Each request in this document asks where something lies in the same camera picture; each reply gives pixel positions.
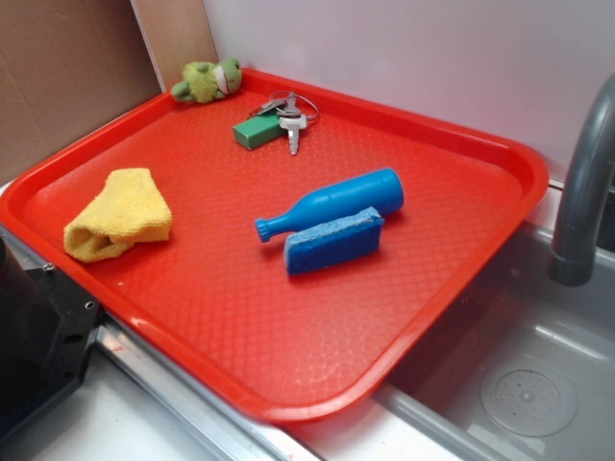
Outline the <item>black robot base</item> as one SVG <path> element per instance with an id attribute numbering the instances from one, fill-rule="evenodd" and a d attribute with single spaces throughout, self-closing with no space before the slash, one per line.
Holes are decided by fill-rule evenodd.
<path id="1" fill-rule="evenodd" d="M 1 242 L 1 442 L 84 382 L 100 303 L 50 266 L 25 269 Z"/>

